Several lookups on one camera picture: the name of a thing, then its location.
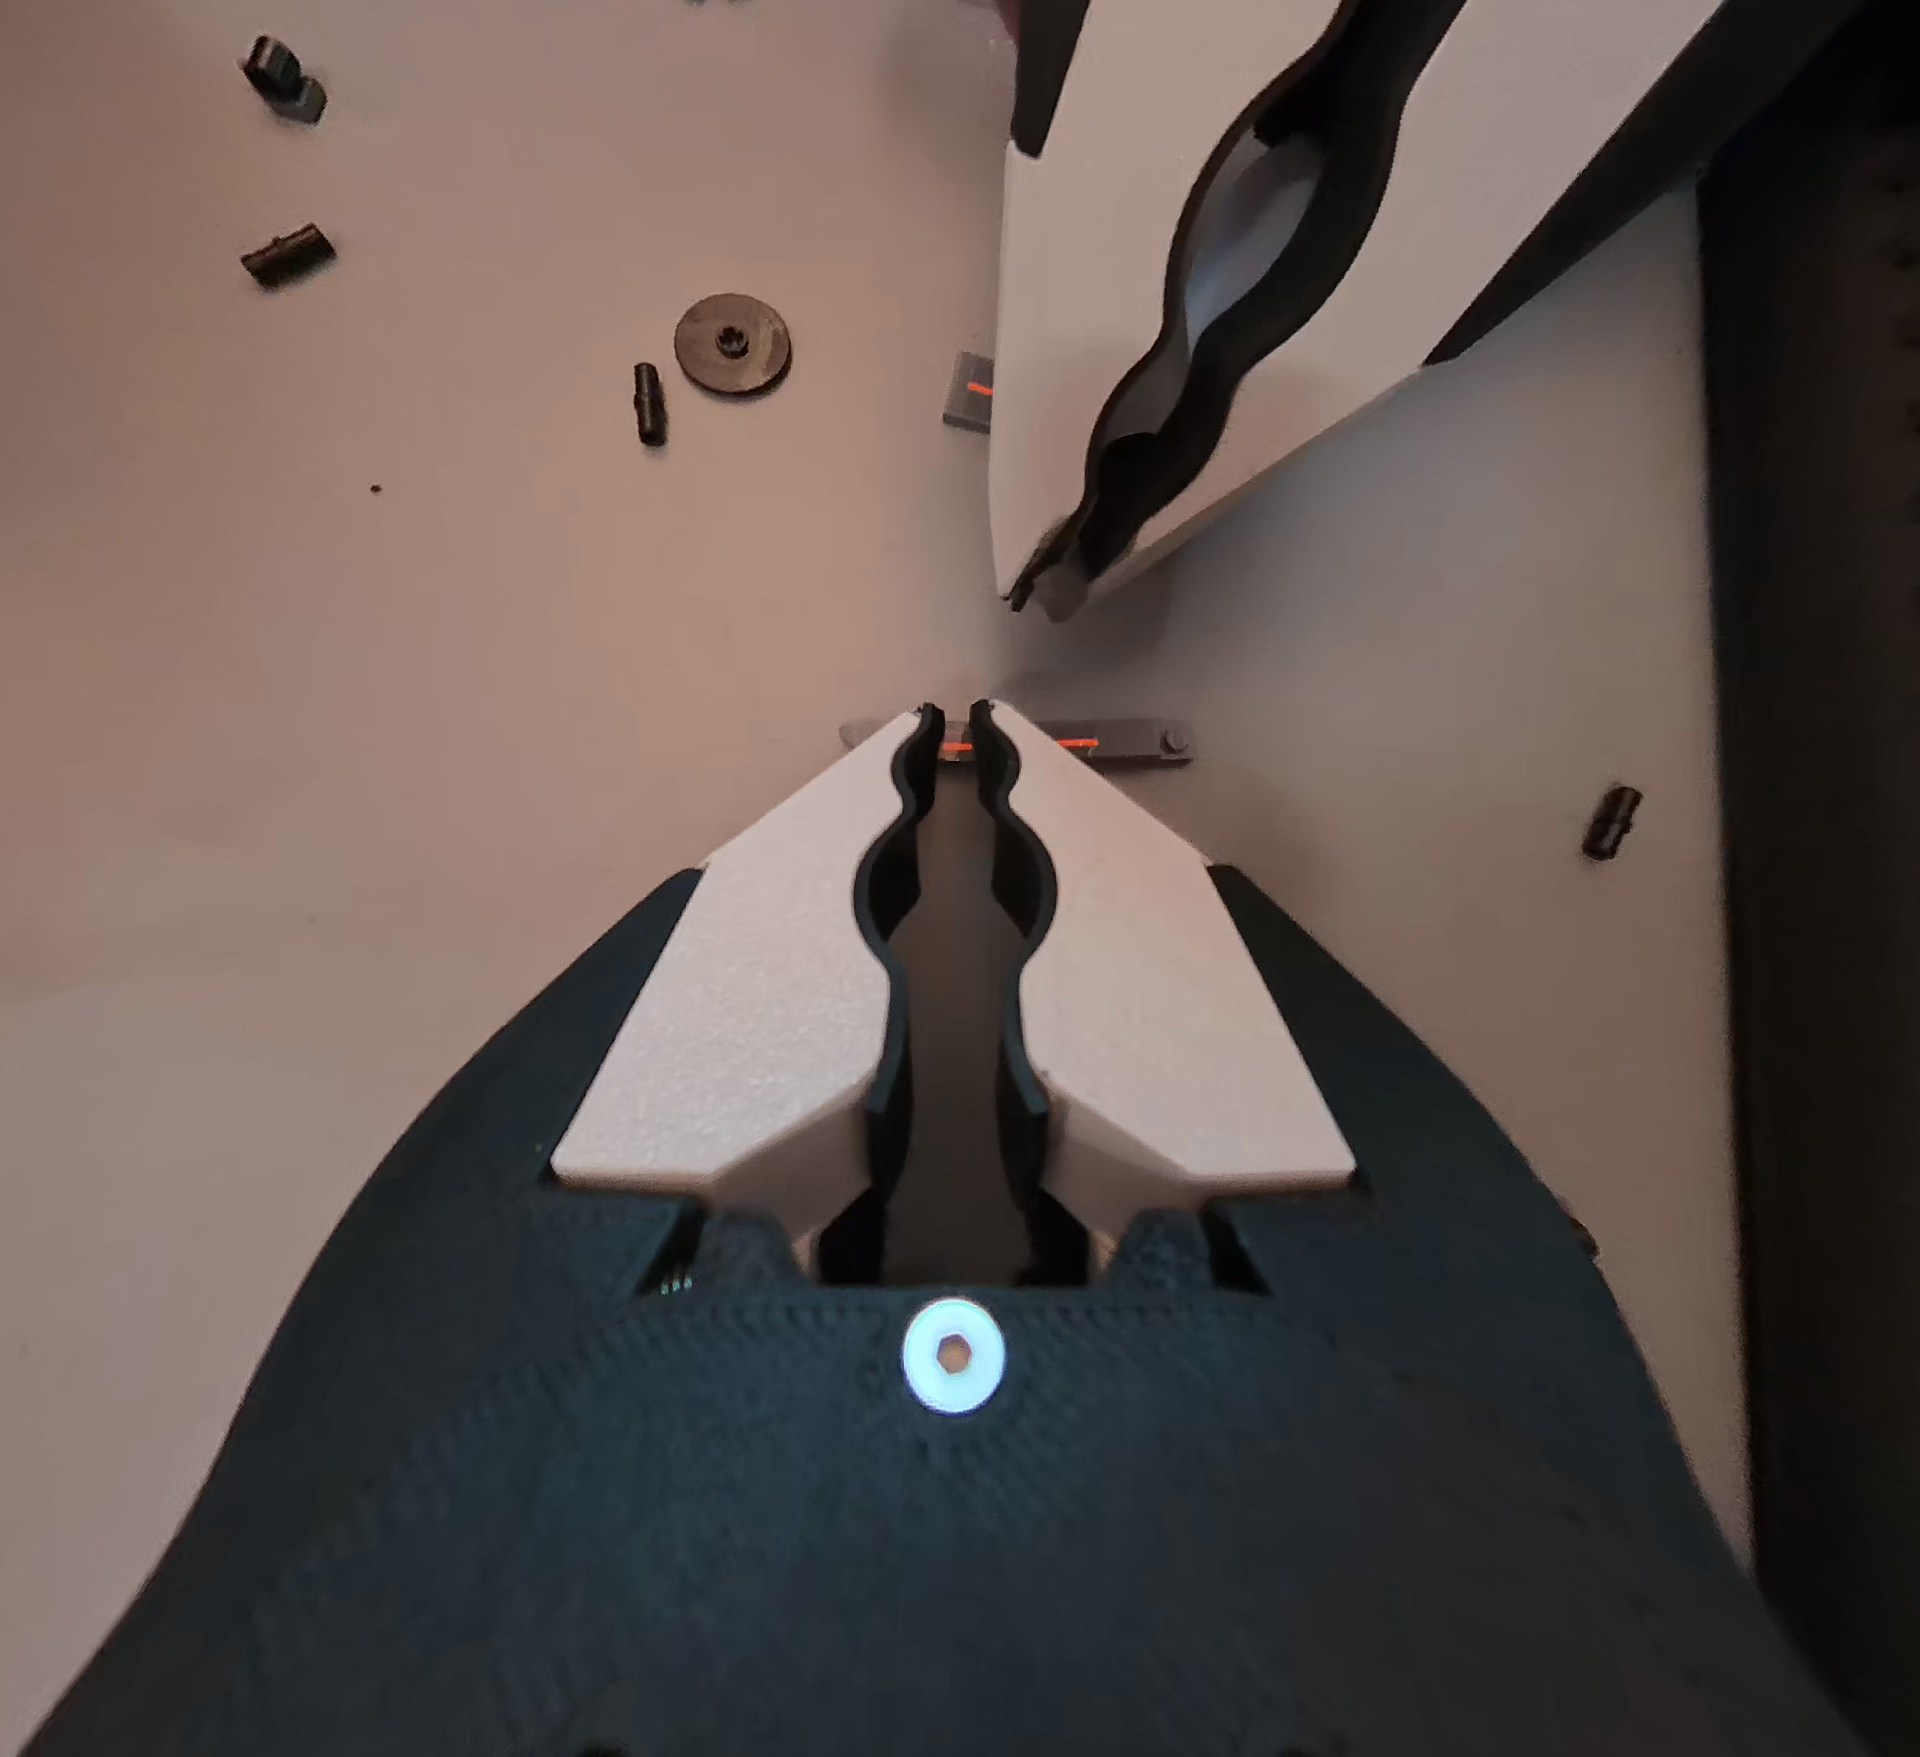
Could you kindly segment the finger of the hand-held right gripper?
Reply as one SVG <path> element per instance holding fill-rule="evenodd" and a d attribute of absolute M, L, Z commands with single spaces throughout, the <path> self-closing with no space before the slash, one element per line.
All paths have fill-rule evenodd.
<path fill-rule="evenodd" d="M 1170 347 L 1194 203 L 1357 0 L 1020 0 L 994 304 L 994 591 L 1096 490 L 1096 427 Z"/>
<path fill-rule="evenodd" d="M 1170 347 L 1096 427 L 1046 618 L 1411 380 L 1722 0 L 1357 0 L 1194 203 Z"/>

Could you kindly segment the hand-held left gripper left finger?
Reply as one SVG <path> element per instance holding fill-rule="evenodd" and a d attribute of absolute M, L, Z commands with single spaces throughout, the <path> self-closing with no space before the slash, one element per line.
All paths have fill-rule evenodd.
<path fill-rule="evenodd" d="M 571 1188 L 753 1213 L 817 1280 L 880 1278 L 913 1129 L 906 984 L 917 823 L 946 719 L 899 712 L 705 858 L 571 1119 Z"/>

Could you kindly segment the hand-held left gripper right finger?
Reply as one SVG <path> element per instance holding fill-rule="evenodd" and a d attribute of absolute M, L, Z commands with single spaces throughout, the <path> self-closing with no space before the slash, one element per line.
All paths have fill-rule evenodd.
<path fill-rule="evenodd" d="M 1319 1194 L 1357 1161 L 1183 836 L 1000 699 L 970 712 L 989 888 L 1020 935 L 994 1120 L 1024 1280 L 1078 1287 L 1138 1214 Z"/>

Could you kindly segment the long grey orange-striped lego piece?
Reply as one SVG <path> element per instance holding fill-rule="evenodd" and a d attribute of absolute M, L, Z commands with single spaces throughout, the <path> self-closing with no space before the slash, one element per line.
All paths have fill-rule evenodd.
<path fill-rule="evenodd" d="M 842 722 L 836 735 L 843 749 L 876 735 L 877 719 Z M 1187 768 L 1194 761 L 1191 733 L 1173 719 L 1037 719 L 1037 729 L 1057 746 L 1101 769 L 1121 768 Z M 973 765 L 970 719 L 950 719 L 937 761 Z"/>

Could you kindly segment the black round lego disc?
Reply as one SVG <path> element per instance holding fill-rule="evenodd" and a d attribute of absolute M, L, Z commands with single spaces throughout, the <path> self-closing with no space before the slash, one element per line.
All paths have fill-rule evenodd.
<path fill-rule="evenodd" d="M 683 308 L 673 327 L 680 377 L 715 400 L 756 400 L 792 367 L 792 334 L 775 304 L 715 291 Z"/>

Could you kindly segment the black and grey lego piece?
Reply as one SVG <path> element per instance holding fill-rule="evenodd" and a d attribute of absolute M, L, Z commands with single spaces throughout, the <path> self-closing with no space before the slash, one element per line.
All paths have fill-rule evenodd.
<path fill-rule="evenodd" d="M 240 69 L 250 92 L 278 120 L 298 127 L 312 127 L 322 120 L 328 92 L 322 79 L 298 62 L 288 43 L 271 33 L 254 36 Z"/>

